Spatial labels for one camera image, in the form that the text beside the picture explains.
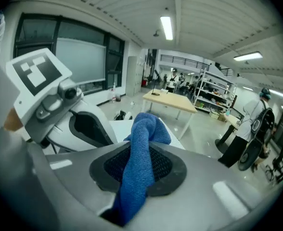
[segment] black backpack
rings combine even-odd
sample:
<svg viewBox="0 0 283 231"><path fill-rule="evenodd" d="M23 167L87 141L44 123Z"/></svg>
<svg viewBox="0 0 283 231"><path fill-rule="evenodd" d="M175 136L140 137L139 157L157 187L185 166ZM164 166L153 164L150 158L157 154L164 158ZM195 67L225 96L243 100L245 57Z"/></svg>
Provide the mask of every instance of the black backpack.
<svg viewBox="0 0 283 231"><path fill-rule="evenodd" d="M267 108L264 101L263 104L263 111L256 117L251 125L251 133L253 134L254 138L259 140L261 143L268 141L271 136L271 132L274 127L275 116L271 108Z"/></svg>

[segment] white shirt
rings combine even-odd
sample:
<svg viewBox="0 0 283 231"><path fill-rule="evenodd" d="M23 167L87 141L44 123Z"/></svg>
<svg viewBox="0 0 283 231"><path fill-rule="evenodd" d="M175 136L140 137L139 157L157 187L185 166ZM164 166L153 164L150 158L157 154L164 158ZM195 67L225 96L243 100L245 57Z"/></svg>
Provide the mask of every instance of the white shirt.
<svg viewBox="0 0 283 231"><path fill-rule="evenodd" d="M266 108L268 108L268 103L266 101L264 101L264 103L266 105ZM236 132L236 135L246 140L247 142L250 142L251 125L257 118L257 116L264 110L264 107L261 100L252 100L243 107L243 110L245 112L245 116L238 131Z"/></svg>
<svg viewBox="0 0 283 231"><path fill-rule="evenodd" d="M168 87L170 88L175 88L175 86L173 85L174 83L176 84L177 82L179 81L179 77L178 75L176 74L176 77L174 77L172 74L170 74L168 77L167 77L167 82L170 82Z"/></svg>

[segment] black mesh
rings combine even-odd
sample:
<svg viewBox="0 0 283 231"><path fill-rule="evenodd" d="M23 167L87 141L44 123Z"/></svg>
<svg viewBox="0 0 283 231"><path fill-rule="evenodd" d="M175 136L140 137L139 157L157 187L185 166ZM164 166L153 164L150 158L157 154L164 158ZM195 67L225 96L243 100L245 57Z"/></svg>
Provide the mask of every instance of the black mesh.
<svg viewBox="0 0 283 231"><path fill-rule="evenodd" d="M154 173L154 179L157 182L158 180L162 179L163 177L167 176L172 169L172 162L171 160L156 151L153 148L150 149L150 157L152 162L152 169ZM130 148L127 148L117 155L113 156L112 158L106 160L104 162L104 169L105 171L113 177L118 182L122 182L122 175L125 166L130 157Z"/></svg>

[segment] wooden table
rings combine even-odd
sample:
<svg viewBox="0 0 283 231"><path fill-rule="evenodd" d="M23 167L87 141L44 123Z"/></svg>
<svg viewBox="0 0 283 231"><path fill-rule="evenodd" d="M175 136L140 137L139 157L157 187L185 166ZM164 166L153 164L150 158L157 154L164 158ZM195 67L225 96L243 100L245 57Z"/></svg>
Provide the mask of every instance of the wooden table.
<svg viewBox="0 0 283 231"><path fill-rule="evenodd" d="M225 119L231 123L226 133L223 135L223 137L219 140L215 140L215 145L217 146L218 150L222 152L223 154L228 149L228 145L225 143L225 141L228 139L228 137L231 135L231 133L236 129L238 130L239 126L237 124L237 121L239 121L238 118L236 118L233 115L226 115L224 114Z"/></svg>
<svg viewBox="0 0 283 231"><path fill-rule="evenodd" d="M159 96L152 95L151 94L152 90L149 91L147 94L143 95L141 112L145 112L146 102L150 101L151 102L150 110L152 109L153 103L160 103L160 104L163 104L165 106L169 106L169 107L179 109L179 112L177 114L176 119L179 118L181 110L191 113L191 116L190 116L188 122L185 124L183 131L181 132L180 136L178 137L178 140L180 140L183 137L187 128L189 127L189 124L193 119L193 115L195 113L197 113L197 110L195 109L195 107L191 103L191 101L185 96L181 96L181 95L174 94L174 93L171 93L171 92L165 93L165 92L162 92L158 89L155 89L154 92L159 93L160 95Z"/></svg>

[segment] box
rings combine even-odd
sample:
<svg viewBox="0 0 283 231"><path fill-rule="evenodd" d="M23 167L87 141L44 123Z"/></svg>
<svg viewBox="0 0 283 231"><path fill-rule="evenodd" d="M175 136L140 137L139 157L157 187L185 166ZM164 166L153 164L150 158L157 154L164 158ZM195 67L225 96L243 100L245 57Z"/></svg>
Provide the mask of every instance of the box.
<svg viewBox="0 0 283 231"><path fill-rule="evenodd" d="M222 121L222 122L227 122L227 120L226 120L226 118L225 118L225 116L223 114L219 115L218 120Z"/></svg>
<svg viewBox="0 0 283 231"><path fill-rule="evenodd" d="M219 113L216 112L216 111L210 110L209 116L214 118L214 119L217 119L219 117Z"/></svg>

